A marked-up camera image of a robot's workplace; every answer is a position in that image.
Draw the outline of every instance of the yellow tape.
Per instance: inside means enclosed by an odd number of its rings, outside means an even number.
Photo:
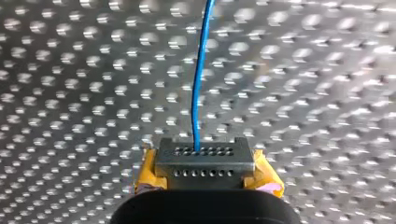
[[[274,194],[278,198],[282,197],[283,192],[285,191],[285,185],[268,160],[265,159],[265,156],[262,154],[262,150],[255,150],[254,162],[256,164],[254,175],[253,177],[246,177],[244,179],[244,188],[256,189],[266,184],[276,183],[279,184],[282,189],[275,190]]]
[[[167,189],[166,178],[157,177],[154,174],[155,153],[155,149],[148,149],[148,151],[146,152],[145,161],[143,163],[143,167],[140,171],[140,175],[136,183],[136,189],[139,184],[149,184],[152,187]],[[265,184],[277,183],[282,187],[282,189],[275,190],[274,194],[276,197],[282,197],[285,190],[285,185],[277,175],[274,168],[270,165],[270,163],[268,163],[267,159],[265,159],[265,156],[262,154],[262,150],[255,151],[254,161],[256,165],[254,176],[246,177],[244,179],[244,188],[256,189]]]

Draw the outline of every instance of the perforated surface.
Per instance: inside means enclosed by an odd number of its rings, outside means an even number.
[[[106,223],[143,143],[191,140],[203,5],[2,1],[0,222]],[[264,148],[306,223],[392,223],[395,21],[391,0],[218,0],[203,140]]]

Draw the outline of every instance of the wire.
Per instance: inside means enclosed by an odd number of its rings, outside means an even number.
[[[212,13],[213,6],[215,5],[215,0],[207,0],[205,6],[204,18],[202,21],[202,30],[200,36],[200,44],[198,48],[198,58],[195,67],[194,84],[192,86],[192,100],[191,100],[191,126],[192,126],[192,136],[194,140],[194,150],[199,151],[200,149],[200,133],[198,128],[198,99],[199,92],[201,89],[201,76],[205,65],[205,46],[207,42],[207,37],[209,36],[209,19]]]

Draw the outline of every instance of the black plastic housing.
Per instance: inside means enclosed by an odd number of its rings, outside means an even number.
[[[272,194],[246,189],[157,190],[124,203],[110,224],[299,224]]]

